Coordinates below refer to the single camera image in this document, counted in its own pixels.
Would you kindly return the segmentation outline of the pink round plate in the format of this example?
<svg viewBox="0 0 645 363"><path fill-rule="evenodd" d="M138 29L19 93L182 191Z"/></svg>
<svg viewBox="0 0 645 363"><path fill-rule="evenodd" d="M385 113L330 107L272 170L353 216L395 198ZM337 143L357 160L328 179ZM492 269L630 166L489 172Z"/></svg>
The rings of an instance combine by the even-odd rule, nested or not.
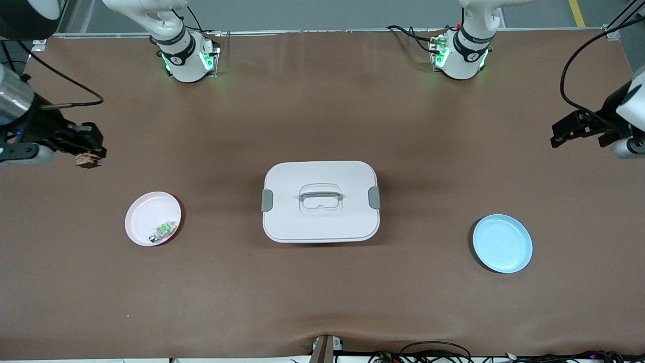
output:
<svg viewBox="0 0 645 363"><path fill-rule="evenodd" d="M127 237L139 246L156 247L170 241L178 233L182 217L182 208L175 196L162 191L149 192L131 204L124 219L124 229ZM158 225L166 221L177 223L175 232L161 243L150 243L148 237Z"/></svg>

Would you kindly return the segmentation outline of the green switch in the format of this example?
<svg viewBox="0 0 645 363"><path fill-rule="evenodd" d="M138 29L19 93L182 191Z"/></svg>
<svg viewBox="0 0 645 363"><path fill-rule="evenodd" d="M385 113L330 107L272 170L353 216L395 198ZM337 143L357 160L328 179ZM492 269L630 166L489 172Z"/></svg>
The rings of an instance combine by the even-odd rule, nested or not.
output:
<svg viewBox="0 0 645 363"><path fill-rule="evenodd" d="M166 221L155 228L154 232L148 237L148 241L152 244L161 243L171 237L176 229L177 223L175 221Z"/></svg>

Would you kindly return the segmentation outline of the aluminium frame post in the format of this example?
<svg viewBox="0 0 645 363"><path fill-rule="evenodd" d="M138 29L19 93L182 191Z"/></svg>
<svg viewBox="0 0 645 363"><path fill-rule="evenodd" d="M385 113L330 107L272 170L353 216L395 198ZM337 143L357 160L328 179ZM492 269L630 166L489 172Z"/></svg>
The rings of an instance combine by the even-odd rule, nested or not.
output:
<svg viewBox="0 0 645 363"><path fill-rule="evenodd" d="M627 3L608 24L603 25L603 30L608 41L619 41L621 36L618 30L610 32L611 29L622 26L629 21L645 17L645 0L626 0Z"/></svg>
<svg viewBox="0 0 645 363"><path fill-rule="evenodd" d="M35 12L35 34L31 51L45 51L46 42L58 32L68 0L27 0Z"/></svg>

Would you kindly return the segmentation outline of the light blue round plate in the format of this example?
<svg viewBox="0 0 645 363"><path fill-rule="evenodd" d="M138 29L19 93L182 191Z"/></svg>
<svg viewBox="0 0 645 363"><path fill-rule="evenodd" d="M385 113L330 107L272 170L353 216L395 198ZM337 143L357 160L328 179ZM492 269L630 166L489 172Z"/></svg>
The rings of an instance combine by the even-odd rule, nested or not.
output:
<svg viewBox="0 0 645 363"><path fill-rule="evenodd" d="M502 274L525 269L534 252L532 237L526 227L504 214L481 218L472 233L472 246L484 266Z"/></svg>

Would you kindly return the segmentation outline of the white lidded storage box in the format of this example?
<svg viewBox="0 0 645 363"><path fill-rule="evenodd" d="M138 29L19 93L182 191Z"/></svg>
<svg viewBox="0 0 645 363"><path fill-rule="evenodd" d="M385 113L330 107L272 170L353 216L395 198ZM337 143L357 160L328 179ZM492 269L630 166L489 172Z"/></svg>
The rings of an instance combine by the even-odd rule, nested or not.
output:
<svg viewBox="0 0 645 363"><path fill-rule="evenodd" d="M282 244L365 241L380 227L375 170L362 161L279 163L261 196L263 229Z"/></svg>

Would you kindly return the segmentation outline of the brown table mat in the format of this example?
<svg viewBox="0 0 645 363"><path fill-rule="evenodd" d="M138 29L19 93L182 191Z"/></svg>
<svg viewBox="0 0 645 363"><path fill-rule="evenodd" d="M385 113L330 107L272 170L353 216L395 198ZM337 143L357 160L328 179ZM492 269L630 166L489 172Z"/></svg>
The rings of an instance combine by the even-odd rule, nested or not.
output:
<svg viewBox="0 0 645 363"><path fill-rule="evenodd" d="M562 67L596 34L502 32L468 81L391 32L236 36L196 84L147 39L49 40L41 59L104 97L64 114L108 152L89 170L66 154L0 168L0 360L299 355L324 334L347 350L645 353L645 160L550 145L571 111ZM268 170L337 159L375 169L378 232L269 239ZM154 191L182 224L139 246L124 219ZM530 233L525 269L477 258L491 214Z"/></svg>

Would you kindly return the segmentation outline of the thin metal table rail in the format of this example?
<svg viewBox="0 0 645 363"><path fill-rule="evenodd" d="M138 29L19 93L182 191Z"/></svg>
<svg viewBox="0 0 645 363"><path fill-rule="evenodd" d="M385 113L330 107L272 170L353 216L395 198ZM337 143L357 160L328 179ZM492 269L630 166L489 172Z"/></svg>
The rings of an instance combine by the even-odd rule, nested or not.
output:
<svg viewBox="0 0 645 363"><path fill-rule="evenodd" d="M550 28L500 28L497 34L502 32L524 32L524 31L595 31L604 30L603 27L550 27ZM386 28L348 28L345 30L264 30L264 31L206 31L205 34L215 37L226 36L264 36L279 34L318 34L318 33L383 33L389 32ZM60 39L129 39L129 38L147 38L150 34L147 32L104 32L104 33L55 33L53 38Z"/></svg>

